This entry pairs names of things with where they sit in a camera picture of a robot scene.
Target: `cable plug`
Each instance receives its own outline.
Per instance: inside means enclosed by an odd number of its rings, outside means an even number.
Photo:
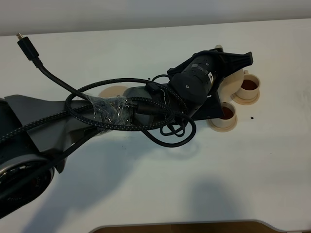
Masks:
[[[42,62],[39,59],[39,53],[35,49],[34,45],[31,43],[28,37],[24,37],[22,34],[18,33],[16,35],[19,39],[18,45],[21,50],[24,52],[29,61],[32,61],[34,65],[38,68],[42,66]]]

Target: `beige round base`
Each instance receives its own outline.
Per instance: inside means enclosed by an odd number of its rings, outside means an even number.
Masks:
[[[234,123],[231,126],[227,127],[227,128],[219,128],[219,127],[215,126],[210,119],[207,120],[207,123],[209,124],[209,126],[214,131],[225,133],[225,132],[229,132],[229,131],[233,130],[237,126],[238,117],[235,116]]]
[[[102,98],[123,96],[126,89],[126,86],[111,86],[102,91],[98,96]]]
[[[233,101],[235,101],[238,104],[242,104],[242,105],[254,104],[259,100],[259,97],[260,97],[260,91],[258,91],[258,94],[250,100],[243,100],[240,97],[238,97],[236,94],[231,95],[231,98]]]

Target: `white table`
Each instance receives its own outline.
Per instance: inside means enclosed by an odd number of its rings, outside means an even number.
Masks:
[[[226,52],[252,51],[248,70],[261,79],[261,96],[254,105],[233,103],[233,131],[217,133],[198,121],[195,138],[180,148],[160,147],[140,132],[93,138],[39,198],[0,220],[0,232],[240,220],[311,229],[311,19],[30,38],[46,67],[76,88],[147,79],[217,44]],[[64,100],[68,92],[28,62],[16,42],[0,37],[1,97]]]

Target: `black cable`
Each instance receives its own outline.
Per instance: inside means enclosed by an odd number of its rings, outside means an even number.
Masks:
[[[89,110],[89,109],[92,109],[93,108],[93,105],[92,104],[88,104],[88,105],[85,105],[85,106],[82,106],[82,107],[78,107],[78,108],[74,108],[74,110],[78,113],[80,112],[83,112],[85,110]],[[45,123],[48,123],[48,122],[52,122],[52,121],[55,121],[55,120],[58,120],[58,119],[61,119],[63,117],[68,117],[69,116],[69,112],[68,111],[62,111],[60,113],[56,113],[56,114],[53,114],[51,116],[47,116],[47,117],[44,117],[42,119],[39,119],[39,120],[35,120],[29,124],[26,124],[26,125],[23,125],[22,127],[19,127],[9,133],[7,133],[6,135],[0,137],[0,144],[8,141],[9,139],[19,135],[20,133],[23,133],[25,131],[28,131],[28,130],[31,130],[37,126],[40,126],[40,125],[43,125]]]
[[[89,84],[87,86],[84,86],[84,87],[80,88],[78,91],[84,92],[84,91],[87,91],[89,89],[92,89],[92,88],[95,88],[95,87],[98,87],[98,86],[112,84],[112,83],[124,83],[124,82],[150,83],[150,81],[148,81],[148,80],[134,79],[134,78],[111,79],[111,80],[105,80],[105,81],[100,81],[100,82],[97,82],[97,83]],[[174,118],[175,118],[173,110],[169,106],[167,106],[167,105],[165,105],[165,104],[163,104],[161,102],[158,102],[158,101],[155,101],[155,100],[152,100],[152,99],[148,99],[148,98],[132,97],[131,98],[132,101],[144,102],[144,103],[147,103],[147,104],[152,104],[152,105],[159,106],[160,108],[166,110],[166,112],[168,113],[168,117],[165,120],[161,121],[161,122],[154,123],[154,124],[147,125],[147,126],[107,124],[107,123],[104,123],[104,122],[99,122],[99,121],[88,119],[88,118],[78,114],[77,112],[75,112],[72,109],[71,104],[70,104],[71,101],[73,100],[73,98],[75,98],[75,96],[76,96],[75,94],[71,94],[66,99],[66,101],[65,101],[66,110],[69,112],[69,114],[72,117],[76,118],[77,120],[79,120],[79,121],[81,121],[81,122],[83,122],[85,124],[98,127],[98,128],[109,129],[109,130],[118,130],[118,131],[154,130],[154,129],[158,129],[158,128],[162,127],[162,126],[165,126],[168,123],[171,123],[174,120]]]
[[[180,127],[175,130],[174,126],[172,124],[168,124],[167,127],[169,128],[169,130],[171,130],[171,132],[169,133],[165,133],[163,131],[163,127],[160,128],[160,133],[163,136],[172,136],[172,135],[176,135],[177,137],[183,137],[185,135],[185,123],[181,122],[180,123]]]
[[[178,116],[178,117],[181,117],[181,118],[184,118],[186,119],[192,126],[192,131],[190,133],[190,135],[184,139],[183,141],[180,141],[180,142],[177,142],[177,143],[166,143],[166,142],[162,142],[160,141],[159,139],[155,138],[151,133],[149,133],[147,130],[142,130],[142,132],[150,139],[152,140],[153,142],[159,144],[160,146],[163,146],[163,147],[170,147],[170,148],[173,148],[173,147],[179,147],[179,146],[182,146],[186,143],[188,143],[191,139],[193,139],[193,137],[195,136],[195,133],[196,133],[196,125],[195,125],[195,122],[194,120],[183,114],[183,113],[180,113],[180,112],[175,112],[175,115]]]
[[[74,93],[76,96],[87,100],[86,96],[81,93],[80,91],[74,89],[72,86],[68,85],[67,83],[65,83],[64,81],[62,81],[61,79],[57,78],[56,76],[54,76],[52,73],[50,73],[44,66],[39,65],[37,66],[37,68],[45,75],[47,76],[49,79],[51,79],[53,82],[55,82],[56,84],[60,85],[61,87],[63,87],[64,89],[68,90],[71,93]]]
[[[102,85],[106,85],[106,84],[111,84],[111,83],[122,83],[122,82],[137,82],[137,83],[155,83],[153,82],[154,80],[156,80],[157,78],[160,77],[168,77],[169,79],[171,79],[170,75],[158,75],[156,77],[153,78],[153,81],[148,81],[148,80],[141,80],[141,79],[130,79],[130,78],[126,78],[126,79],[113,79],[113,80],[107,80],[107,81],[101,81],[101,82],[97,82],[97,83],[92,83],[90,85],[87,85],[85,87],[80,88],[79,90],[76,90],[75,88],[71,87],[70,85],[68,85],[67,83],[65,83],[64,81],[60,80],[59,78],[57,78],[56,76],[54,76],[53,74],[51,74],[48,70],[46,70],[46,68],[43,66],[42,62],[39,59],[39,53],[37,52],[37,50],[35,49],[35,47],[33,46],[33,44],[31,43],[31,41],[29,40],[28,37],[23,37],[21,34],[18,34],[17,37],[19,38],[18,41],[18,45],[20,46],[20,48],[23,50],[23,52],[25,53],[25,55],[27,56],[28,60],[32,61],[34,63],[34,65],[45,75],[47,76],[49,79],[51,79],[52,81],[54,81],[55,83],[57,83],[58,85],[60,85],[61,87],[65,88],[66,90],[68,90],[69,92],[71,92],[72,94],[68,96],[68,98],[65,101],[65,108],[68,111],[68,113],[76,118],[77,120],[86,123],[88,125],[91,126],[95,126],[97,128],[103,128],[103,129],[110,129],[110,130],[120,130],[120,131],[147,131],[147,130],[152,130],[152,129],[158,129],[161,128],[165,125],[168,125],[170,123],[173,123],[175,115],[177,112],[174,112],[169,106],[167,106],[166,104],[163,104],[161,102],[152,100],[152,99],[148,99],[148,98],[141,98],[141,97],[132,97],[131,100],[137,102],[138,104],[140,102],[143,102],[147,105],[152,105],[152,106],[157,106],[159,108],[153,109],[153,114],[166,114],[166,117],[163,121],[161,122],[157,122],[151,125],[146,125],[146,126],[137,126],[137,125],[114,125],[114,124],[107,124],[104,122],[98,122],[95,120],[91,120],[88,119],[84,116],[82,116],[81,114],[79,114],[77,111],[75,111],[72,107],[71,107],[71,101],[73,100],[73,98],[75,96],[79,96],[85,100],[87,100],[87,96],[83,94],[84,91],[87,91],[89,89],[92,89],[94,87],[97,86],[102,86]],[[188,109],[186,104],[184,103],[184,101],[170,88],[159,84],[159,83],[155,83],[158,87],[160,87],[160,89],[169,92],[171,95],[173,95],[177,101],[179,102],[179,104],[182,106],[182,113],[179,114],[179,116],[183,119],[186,118],[190,118],[187,117],[185,114],[188,113]],[[182,141],[180,144],[177,145],[183,145],[183,142],[186,143],[186,140]]]
[[[160,75],[155,76],[151,81],[154,82],[156,79],[162,78],[162,77],[167,77],[167,78],[169,78],[169,80],[171,80],[171,78],[172,78],[171,75],[160,74]]]
[[[71,147],[69,147],[67,150],[65,150],[62,154],[59,156],[56,156],[55,159],[51,160],[44,166],[40,167],[36,171],[32,172],[31,174],[27,175],[17,183],[15,183],[12,187],[5,189],[0,193],[0,200],[8,197],[9,195],[13,194],[14,192],[18,191],[20,188],[22,188],[24,185],[26,185],[28,182],[30,182],[32,179],[40,176],[45,171],[53,168],[57,164],[59,164],[62,160],[66,159],[70,154],[72,154],[75,150],[77,150],[80,146],[82,146],[85,142],[87,142],[89,139],[94,137],[98,134],[97,129],[90,130],[90,132],[81,138],[79,141],[77,141],[75,144],[73,144]]]

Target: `beige cup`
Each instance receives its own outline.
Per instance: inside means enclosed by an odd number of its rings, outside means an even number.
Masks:
[[[256,75],[249,74],[247,70],[244,71],[244,81],[241,87],[231,98],[239,104],[250,105],[259,99],[260,80]]]
[[[221,105],[225,116],[222,118],[209,119],[207,122],[215,131],[228,132],[233,130],[238,123],[236,109],[231,103],[228,102],[223,102]]]

